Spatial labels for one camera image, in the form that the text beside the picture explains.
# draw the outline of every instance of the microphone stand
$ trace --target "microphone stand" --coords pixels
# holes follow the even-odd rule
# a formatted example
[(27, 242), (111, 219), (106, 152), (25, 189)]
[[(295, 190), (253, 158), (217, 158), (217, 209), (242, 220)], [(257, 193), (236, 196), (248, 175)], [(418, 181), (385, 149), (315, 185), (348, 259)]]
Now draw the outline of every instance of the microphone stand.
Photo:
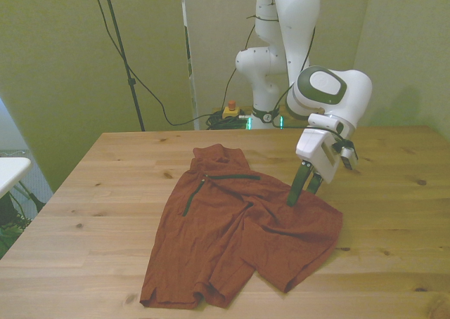
[(111, 0), (107, 0), (107, 2), (108, 2), (108, 6), (109, 6), (110, 12), (111, 12), (112, 22), (114, 23), (114, 28), (115, 28), (115, 33), (117, 35), (117, 40), (119, 41), (120, 53), (122, 54), (122, 59), (123, 59), (124, 64), (125, 64), (125, 70), (127, 71), (128, 85), (129, 85), (129, 88), (131, 89), (131, 94), (133, 96), (134, 106), (136, 107), (136, 113), (138, 115), (139, 124), (141, 125), (141, 130), (142, 131), (146, 131), (145, 127), (143, 125), (143, 120), (142, 120), (142, 116), (141, 116), (141, 110), (139, 109), (139, 104), (138, 104), (138, 98), (136, 96), (136, 91), (134, 90), (134, 85), (136, 84), (136, 80), (131, 77), (131, 74), (130, 74), (130, 71), (129, 71), (127, 57), (125, 56), (124, 46), (122, 44), (122, 40), (120, 39), (119, 27), (117, 26), (117, 21), (115, 19), (113, 4), (111, 3)]

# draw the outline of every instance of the wood grain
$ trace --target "wood grain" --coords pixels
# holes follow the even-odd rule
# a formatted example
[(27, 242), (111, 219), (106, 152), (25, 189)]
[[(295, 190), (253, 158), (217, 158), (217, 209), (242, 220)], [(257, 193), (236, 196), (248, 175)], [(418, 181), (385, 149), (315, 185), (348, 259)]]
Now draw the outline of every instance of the wood grain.
[(341, 166), (318, 191), (344, 213), (337, 248), (290, 293), (255, 273), (225, 310), (140, 305), (193, 148), (241, 148), (252, 169), (291, 184), (300, 134), (103, 134), (0, 261), (0, 318), (450, 318), (450, 145), (424, 126), (358, 129), (356, 171)]

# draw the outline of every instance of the green zipper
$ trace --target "green zipper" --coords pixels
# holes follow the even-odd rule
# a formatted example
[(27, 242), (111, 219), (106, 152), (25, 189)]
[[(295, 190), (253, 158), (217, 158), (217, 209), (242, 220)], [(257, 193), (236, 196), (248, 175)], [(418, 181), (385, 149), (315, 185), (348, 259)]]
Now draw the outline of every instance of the green zipper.
[[(206, 177), (211, 178), (213, 180), (224, 180), (227, 178), (246, 178), (249, 180), (260, 180), (261, 176), (256, 176), (256, 175), (245, 175), (245, 174), (233, 174), (233, 175), (220, 175), (220, 176), (210, 176), (210, 175), (206, 175)], [(188, 202), (186, 203), (186, 208), (184, 208), (184, 213), (183, 213), (183, 217), (185, 217), (185, 215), (188, 214), (189, 208), (191, 207), (191, 203), (193, 198), (195, 197), (195, 195), (197, 195), (197, 193), (200, 191), (200, 189), (203, 187), (203, 185), (205, 184), (205, 179), (203, 179), (200, 184), (198, 185), (197, 189), (195, 189), (195, 191), (191, 194), (191, 196), (189, 196)]]
[(189, 196), (189, 200), (188, 203), (186, 204), (186, 208), (184, 209), (184, 213), (183, 213), (183, 217), (185, 217), (185, 215), (187, 215), (188, 211), (189, 211), (189, 207), (191, 206), (192, 203), (192, 199), (194, 198), (194, 196), (200, 191), (200, 189), (202, 188), (202, 186), (205, 184), (205, 179), (203, 179), (200, 182), (200, 185), (197, 187), (197, 189), (195, 189), (195, 191), (191, 194), (191, 196)]
[(233, 174), (233, 175), (221, 175), (221, 176), (210, 176), (205, 175), (206, 177), (212, 178), (214, 180), (224, 180), (227, 178), (247, 178), (249, 180), (260, 180), (261, 176), (256, 175), (245, 175), (245, 174)]

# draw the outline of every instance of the black cable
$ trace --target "black cable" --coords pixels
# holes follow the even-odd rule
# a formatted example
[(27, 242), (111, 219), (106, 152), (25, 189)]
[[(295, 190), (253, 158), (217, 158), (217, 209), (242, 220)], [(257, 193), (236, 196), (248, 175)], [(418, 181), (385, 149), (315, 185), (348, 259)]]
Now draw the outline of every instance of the black cable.
[[(312, 48), (312, 43), (314, 42), (314, 36), (316, 35), (316, 28), (314, 28), (314, 30), (312, 30), (312, 36), (311, 36), (311, 42), (309, 43), (309, 48), (308, 48), (308, 52), (307, 52), (307, 56), (304, 58), (303, 60), (303, 65), (302, 65), (302, 69), (300, 70), (300, 72), (303, 71), (304, 66), (307, 63), (308, 57), (309, 57), (309, 53), (311, 52), (311, 48)], [(272, 115), (271, 115), (271, 120), (272, 120), (272, 126), (274, 126), (275, 128), (281, 128), (281, 126), (276, 126), (275, 125), (275, 121), (274, 121), (274, 112), (276, 110), (276, 108), (278, 107), (278, 104), (280, 103), (281, 99), (289, 92), (289, 90), (294, 86), (294, 84), (290, 85), (289, 88), (283, 93), (283, 95), (278, 99), (278, 101), (275, 104), (274, 109), (272, 110)], [(300, 128), (300, 127), (290, 127), (290, 126), (283, 126), (283, 128)]]
[[(241, 119), (238, 115), (235, 117), (226, 117), (222, 119), (224, 110), (213, 113), (206, 121), (207, 130), (210, 129), (244, 129), (247, 125), (247, 119)], [(244, 115), (244, 111), (240, 110), (240, 115)]]
[[(248, 42), (250, 41), (250, 37), (252, 36), (253, 30), (255, 29), (256, 25), (253, 25), (252, 29), (250, 30), (250, 33), (247, 37), (247, 42), (245, 43), (245, 47), (244, 47), (244, 51), (247, 49), (248, 46)], [(224, 101), (222, 101), (222, 106), (221, 106), (221, 110), (224, 109), (225, 106), (225, 98), (226, 98), (226, 92), (228, 91), (228, 86), (230, 84), (231, 79), (233, 78), (233, 75), (236, 73), (236, 68), (234, 69), (233, 73), (231, 73), (230, 79), (228, 79), (228, 82), (226, 83), (226, 88), (225, 88), (225, 94), (224, 94)]]
[[(115, 49), (117, 50), (117, 52), (119, 53), (119, 55), (120, 55), (120, 57), (123, 59), (123, 61), (124, 62), (127, 62), (125, 59), (124, 59), (124, 56), (122, 55), (122, 53), (120, 52), (120, 50), (119, 50), (119, 47), (117, 46), (117, 44), (116, 44), (116, 42), (115, 42), (115, 40), (113, 39), (113, 36), (111, 35), (111, 33), (110, 33), (110, 30), (109, 30), (109, 28), (108, 28), (108, 24), (107, 24), (107, 22), (106, 22), (106, 17), (105, 17), (105, 13), (103, 12), (103, 7), (102, 7), (102, 5), (101, 5), (101, 2), (100, 2), (100, 0), (97, 0), (97, 3), (98, 3), (98, 7), (100, 8), (100, 12), (101, 12), (101, 15), (102, 15), (102, 18), (103, 18), (103, 22), (104, 22), (104, 24), (105, 24), (105, 28), (106, 28), (106, 32), (108, 33), (108, 36), (110, 37), (110, 40), (111, 40), (111, 42), (112, 42), (112, 44), (114, 45), (114, 47), (115, 47)], [(205, 114), (205, 115), (201, 115), (201, 116), (199, 116), (199, 117), (196, 117), (195, 119), (192, 119), (192, 120), (189, 120), (189, 121), (187, 121), (187, 122), (183, 122), (183, 123), (180, 123), (180, 124), (174, 124), (174, 123), (172, 123), (172, 122), (170, 122), (170, 120), (169, 120), (169, 118), (167, 117), (167, 115), (166, 115), (166, 112), (165, 112), (165, 107), (164, 107), (164, 105), (163, 105), (163, 103), (161, 102), (161, 100), (139, 79), (139, 77), (136, 75), (136, 73), (134, 73), (134, 71), (131, 69), (131, 67), (128, 65), (128, 68), (129, 68), (129, 71), (135, 76), (135, 78), (136, 78), (136, 80), (152, 95), (152, 97), (154, 97), (154, 99), (161, 105), (161, 108), (162, 108), (162, 113), (164, 114), (164, 118), (166, 119), (166, 121), (167, 121), (167, 123), (168, 124), (170, 124), (171, 126), (181, 126), (181, 125), (183, 125), (183, 124), (188, 124), (188, 123), (190, 123), (190, 122), (193, 122), (193, 121), (195, 121), (195, 120), (197, 120), (197, 119), (200, 119), (201, 117), (209, 117), (209, 116), (211, 116), (211, 114)]]
[(264, 22), (279, 22), (280, 21), (278, 19), (264, 19), (264, 18), (261, 18), (261, 17), (257, 17), (256, 15), (251, 15), (250, 17), (247, 17), (246, 19), (250, 19), (250, 18), (256, 18), (256, 19), (259, 19), (259, 20), (263, 20)]

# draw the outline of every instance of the white furniture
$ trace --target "white furniture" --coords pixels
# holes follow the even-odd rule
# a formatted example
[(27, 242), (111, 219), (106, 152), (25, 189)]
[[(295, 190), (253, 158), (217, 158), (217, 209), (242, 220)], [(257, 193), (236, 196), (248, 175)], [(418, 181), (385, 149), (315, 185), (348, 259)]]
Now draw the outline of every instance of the white furniture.
[(18, 183), (31, 167), (31, 161), (24, 157), (0, 157), (0, 197)]

